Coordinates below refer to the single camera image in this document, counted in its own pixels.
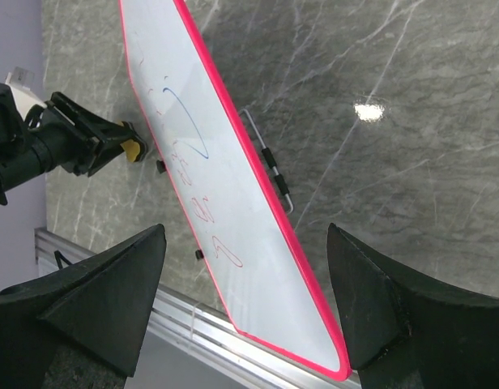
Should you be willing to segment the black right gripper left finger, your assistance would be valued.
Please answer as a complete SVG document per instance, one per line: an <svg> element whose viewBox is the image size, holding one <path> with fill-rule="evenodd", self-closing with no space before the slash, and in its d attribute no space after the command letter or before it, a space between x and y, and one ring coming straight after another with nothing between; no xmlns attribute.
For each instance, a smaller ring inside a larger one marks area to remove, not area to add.
<svg viewBox="0 0 499 389"><path fill-rule="evenodd" d="M0 388L123 388L159 287L165 229L0 292Z"/></svg>

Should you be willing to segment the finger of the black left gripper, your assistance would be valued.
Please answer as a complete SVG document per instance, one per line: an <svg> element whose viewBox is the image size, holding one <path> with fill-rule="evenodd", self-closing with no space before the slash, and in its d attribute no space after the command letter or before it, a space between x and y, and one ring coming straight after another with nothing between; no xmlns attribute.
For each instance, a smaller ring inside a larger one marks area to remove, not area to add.
<svg viewBox="0 0 499 389"><path fill-rule="evenodd" d="M125 142L139 139L139 135L130 122L111 122L80 105L78 106L78 123L89 135L96 136L102 142Z"/></svg>
<svg viewBox="0 0 499 389"><path fill-rule="evenodd" d="M117 156L124 152L122 144L125 140L109 140L101 142L99 139L87 141L87 176L91 177Z"/></svg>

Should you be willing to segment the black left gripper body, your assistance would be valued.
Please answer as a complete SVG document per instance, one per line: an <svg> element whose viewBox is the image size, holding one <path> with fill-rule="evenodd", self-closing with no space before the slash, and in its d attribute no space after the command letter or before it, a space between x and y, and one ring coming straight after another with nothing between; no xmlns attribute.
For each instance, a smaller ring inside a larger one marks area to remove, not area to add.
<svg viewBox="0 0 499 389"><path fill-rule="evenodd" d="M89 170L96 140L82 113L71 99L55 92L22 118L11 86L0 83L0 205L8 204L7 191L58 166L75 175Z"/></svg>

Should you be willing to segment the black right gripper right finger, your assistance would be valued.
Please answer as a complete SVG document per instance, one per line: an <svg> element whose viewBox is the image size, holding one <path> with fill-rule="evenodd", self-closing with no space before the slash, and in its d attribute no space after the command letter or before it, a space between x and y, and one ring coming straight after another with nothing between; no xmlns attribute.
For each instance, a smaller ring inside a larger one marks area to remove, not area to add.
<svg viewBox="0 0 499 389"><path fill-rule="evenodd" d="M499 298L427 276L335 224L326 251L363 388L499 388Z"/></svg>

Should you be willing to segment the yellow and black eraser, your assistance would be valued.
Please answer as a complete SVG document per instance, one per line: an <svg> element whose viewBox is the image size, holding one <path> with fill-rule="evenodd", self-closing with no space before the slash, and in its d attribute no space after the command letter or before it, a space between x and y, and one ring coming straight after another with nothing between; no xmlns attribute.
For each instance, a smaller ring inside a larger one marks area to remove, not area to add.
<svg viewBox="0 0 499 389"><path fill-rule="evenodd" d="M124 126L131 132L131 137L121 143L121 147L126 154L126 159L130 163L143 161L148 151L148 145L145 140L138 134L131 122L120 121L117 124Z"/></svg>

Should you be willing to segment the red-framed whiteboard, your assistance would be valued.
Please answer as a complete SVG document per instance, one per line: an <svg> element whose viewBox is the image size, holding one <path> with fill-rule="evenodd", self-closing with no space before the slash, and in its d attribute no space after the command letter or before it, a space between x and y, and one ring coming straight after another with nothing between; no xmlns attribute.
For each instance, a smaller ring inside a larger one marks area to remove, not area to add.
<svg viewBox="0 0 499 389"><path fill-rule="evenodd" d="M119 7L131 84L232 325L347 379L339 325L186 4Z"/></svg>

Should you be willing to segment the aluminium mounting rail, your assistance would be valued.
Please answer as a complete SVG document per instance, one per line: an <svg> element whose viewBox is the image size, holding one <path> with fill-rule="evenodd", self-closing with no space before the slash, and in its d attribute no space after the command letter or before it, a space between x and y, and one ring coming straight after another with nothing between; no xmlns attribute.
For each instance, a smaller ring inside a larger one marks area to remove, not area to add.
<svg viewBox="0 0 499 389"><path fill-rule="evenodd" d="M265 287L248 298L243 310L248 328L232 324L219 291L204 262L194 259L196 242L168 244L160 285L134 378L129 387L162 387L164 358L148 349L163 340L196 361L248 388L358 388L360 381L338 354L330 329L318 309L302 293L281 297L278 288Z"/></svg>

